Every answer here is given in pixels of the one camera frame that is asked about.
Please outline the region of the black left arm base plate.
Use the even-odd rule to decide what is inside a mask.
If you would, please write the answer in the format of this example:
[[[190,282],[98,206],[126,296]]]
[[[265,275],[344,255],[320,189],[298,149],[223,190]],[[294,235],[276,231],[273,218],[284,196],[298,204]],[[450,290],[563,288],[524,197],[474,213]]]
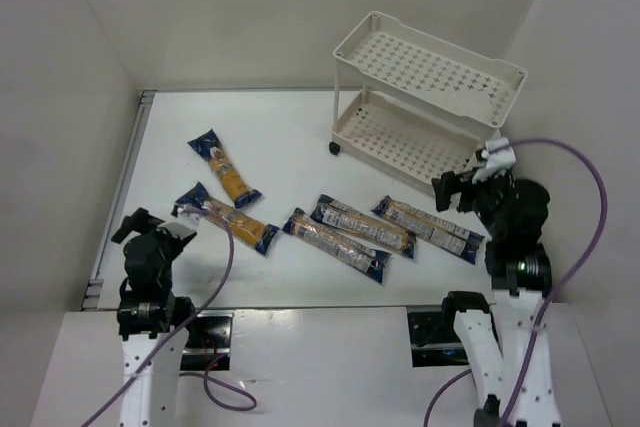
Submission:
[[[188,328],[189,337],[183,349],[181,370],[202,372],[213,363],[210,371],[228,371],[232,327],[231,311],[207,311],[199,315]]]

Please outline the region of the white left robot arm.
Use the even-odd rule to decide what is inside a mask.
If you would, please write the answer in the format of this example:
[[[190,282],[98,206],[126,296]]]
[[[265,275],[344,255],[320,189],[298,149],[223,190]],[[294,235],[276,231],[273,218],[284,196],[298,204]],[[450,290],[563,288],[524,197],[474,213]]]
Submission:
[[[173,426],[182,350],[188,330],[178,326],[195,311],[173,294],[172,264],[196,236],[191,227],[166,222],[139,208],[111,237],[123,244],[125,279],[117,309],[124,354],[121,426]]]

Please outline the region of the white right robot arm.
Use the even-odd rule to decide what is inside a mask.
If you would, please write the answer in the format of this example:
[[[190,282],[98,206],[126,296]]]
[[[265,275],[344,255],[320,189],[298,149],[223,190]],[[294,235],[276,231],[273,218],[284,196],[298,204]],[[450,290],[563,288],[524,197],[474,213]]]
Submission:
[[[517,180],[512,149],[486,143],[478,164],[432,182],[436,207],[459,198],[489,234],[485,267],[494,300],[451,291],[444,318],[462,343],[476,386],[476,426],[559,426],[547,328],[536,316],[552,287],[549,258],[540,241],[550,196],[540,184]]]

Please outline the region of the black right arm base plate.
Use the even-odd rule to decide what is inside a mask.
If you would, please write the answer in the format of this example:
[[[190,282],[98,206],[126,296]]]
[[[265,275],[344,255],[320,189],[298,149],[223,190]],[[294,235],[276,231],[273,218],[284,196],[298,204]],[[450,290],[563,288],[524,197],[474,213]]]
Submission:
[[[468,366],[462,342],[439,307],[407,308],[414,368]]]

